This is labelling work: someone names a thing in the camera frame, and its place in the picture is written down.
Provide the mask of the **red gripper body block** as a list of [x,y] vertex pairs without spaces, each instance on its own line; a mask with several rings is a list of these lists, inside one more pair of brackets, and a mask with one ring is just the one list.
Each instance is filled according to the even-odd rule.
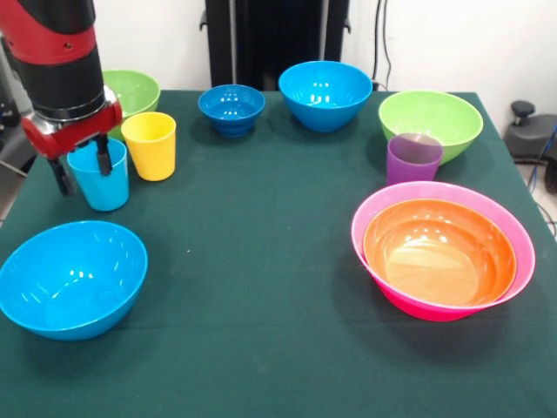
[[22,117],[21,126],[39,154],[50,160],[59,158],[97,135],[107,134],[121,123],[121,104],[108,86],[104,87],[104,98],[103,106],[85,118],[57,122],[42,118],[33,111]]

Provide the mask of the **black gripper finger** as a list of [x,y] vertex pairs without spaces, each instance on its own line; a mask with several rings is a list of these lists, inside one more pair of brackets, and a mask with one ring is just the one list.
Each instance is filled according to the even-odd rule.
[[109,139],[107,135],[98,135],[97,142],[97,162],[99,171],[103,176],[109,176],[112,170],[111,157],[109,153]]
[[61,194],[65,197],[73,195],[75,193],[74,186],[72,184],[70,176],[68,175],[60,160],[58,158],[49,159],[48,163],[51,170],[53,171],[57,186]]

